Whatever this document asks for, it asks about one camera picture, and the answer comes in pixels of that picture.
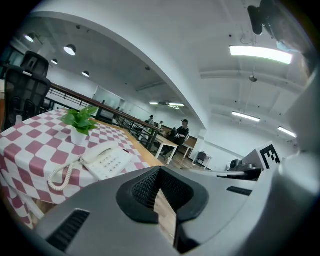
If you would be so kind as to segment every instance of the vent grille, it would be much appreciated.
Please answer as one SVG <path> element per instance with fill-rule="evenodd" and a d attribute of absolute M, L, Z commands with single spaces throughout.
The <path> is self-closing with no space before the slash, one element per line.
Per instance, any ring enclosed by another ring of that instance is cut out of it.
<path fill-rule="evenodd" d="M 87 211 L 76 209 L 46 241 L 65 252 L 89 215 Z"/>
<path fill-rule="evenodd" d="M 230 186 L 226 190 L 237 193 L 237 194 L 241 194 L 244 196 L 250 196 L 250 194 L 252 192 L 252 190 L 240 188 L 240 187 L 236 187 L 236 186 Z"/>

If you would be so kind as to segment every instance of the pink and white tablecloth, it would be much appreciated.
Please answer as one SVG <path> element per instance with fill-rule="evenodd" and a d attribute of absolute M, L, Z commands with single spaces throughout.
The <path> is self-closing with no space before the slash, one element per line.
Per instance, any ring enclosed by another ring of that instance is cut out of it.
<path fill-rule="evenodd" d="M 120 147 L 134 155 L 122 174 L 149 167 L 125 132 L 109 126 L 97 124 L 97 128 L 86 137 L 82 146 L 74 145 L 71 142 L 71 127 L 58 119 L 66 113 L 67 111 L 62 109 L 43 113 L 0 134 L 2 186 L 9 185 L 13 190 L 18 190 L 34 199 L 60 204 L 97 180 L 83 165 L 78 164 L 72 171 L 67 188 L 55 191 L 47 182 L 50 173 L 69 159 L 74 159 L 76 155 L 82 155 L 87 149 L 106 141 L 116 141 Z M 53 182 L 57 185 L 62 184 L 66 173 L 67 168 L 59 172 Z M 8 192 L 8 194 L 10 202 L 17 198 L 14 193 Z M 21 207 L 24 204 L 16 203 L 16 205 Z"/>

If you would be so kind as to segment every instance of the telephone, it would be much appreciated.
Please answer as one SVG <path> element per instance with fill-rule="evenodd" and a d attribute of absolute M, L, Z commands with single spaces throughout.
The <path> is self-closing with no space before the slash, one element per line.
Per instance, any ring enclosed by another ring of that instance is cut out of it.
<path fill-rule="evenodd" d="M 78 161 L 83 164 L 96 179 L 102 181 L 118 175 L 133 157 L 130 152 L 119 147 L 115 141 L 106 141 L 93 148 L 87 149 L 87 151 L 88 152 L 83 155 L 79 155 L 69 162 L 58 166 L 49 175 L 49 186 L 56 191 L 64 190 L 69 184 L 74 164 Z M 68 166 L 69 168 L 63 184 L 61 186 L 54 185 L 52 182 L 53 177 Z"/>

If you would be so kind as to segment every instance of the metal railing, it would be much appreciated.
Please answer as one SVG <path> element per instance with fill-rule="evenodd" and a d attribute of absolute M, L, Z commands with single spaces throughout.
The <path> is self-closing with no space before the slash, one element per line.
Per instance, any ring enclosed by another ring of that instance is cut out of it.
<path fill-rule="evenodd" d="M 94 107 L 99 107 L 96 116 L 93 116 L 98 121 L 102 121 L 104 123 L 117 126 L 123 129 L 126 129 L 129 131 L 129 133 L 134 136 L 145 148 L 147 148 L 149 151 L 152 148 L 152 145 L 154 144 L 156 137 L 160 131 L 159 128 L 143 122 L 133 116 L 130 116 L 126 113 L 123 113 L 119 110 L 113 109 L 109 106 L 104 105 L 104 101 L 102 103 L 88 98 L 84 95 L 81 95 L 75 91 L 69 90 L 65 87 L 59 86 L 57 84 L 52 83 L 51 84 L 51 89 L 49 90 L 49 94 L 56 95 L 60 98 L 63 98 L 64 100 L 68 100 L 74 104 L 77 104 L 79 106 L 83 107 L 88 107 L 88 106 L 94 106 Z M 54 104 L 58 104 L 62 107 L 68 108 L 68 109 L 73 109 L 73 110 L 78 110 L 73 107 L 70 107 L 66 104 L 60 103 L 54 99 L 45 98 L 46 101 L 49 101 L 50 107 L 45 107 L 43 106 L 41 109 L 42 111 L 51 111 L 54 108 Z M 113 119 L 116 120 L 111 120 L 109 118 L 105 118 L 102 115 L 102 110 L 107 111 L 109 113 L 112 113 L 114 115 Z"/>

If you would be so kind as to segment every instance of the white ceiling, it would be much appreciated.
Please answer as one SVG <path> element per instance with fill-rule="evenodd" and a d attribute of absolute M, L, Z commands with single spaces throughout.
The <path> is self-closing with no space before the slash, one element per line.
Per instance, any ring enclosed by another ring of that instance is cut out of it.
<path fill-rule="evenodd" d="M 287 125 L 285 113 L 303 91 L 307 77 L 302 67 L 302 56 L 294 53 L 290 65 L 252 57 L 231 56 L 230 45 L 255 45 L 277 49 L 277 43 L 266 31 L 260 36 L 252 32 L 247 7 L 258 6 L 260 0 L 122 0 L 119 10 L 126 19 L 148 28 L 160 39 L 164 35 L 179 37 L 196 63 L 200 92 L 198 100 L 213 116 L 233 118 L 231 111 L 246 112 L 261 118 L 257 128 L 276 131 Z M 29 18 L 18 31 L 22 34 L 36 31 L 47 38 L 56 53 L 60 68 L 79 73 L 90 69 L 108 69 L 118 74 L 136 89 L 160 83 L 139 91 L 149 101 L 181 101 L 176 93 L 153 70 L 130 51 L 95 31 L 52 18 Z M 77 55 L 70 58 L 63 51 L 67 44 L 77 47 Z M 254 73 L 257 82 L 251 83 Z"/>

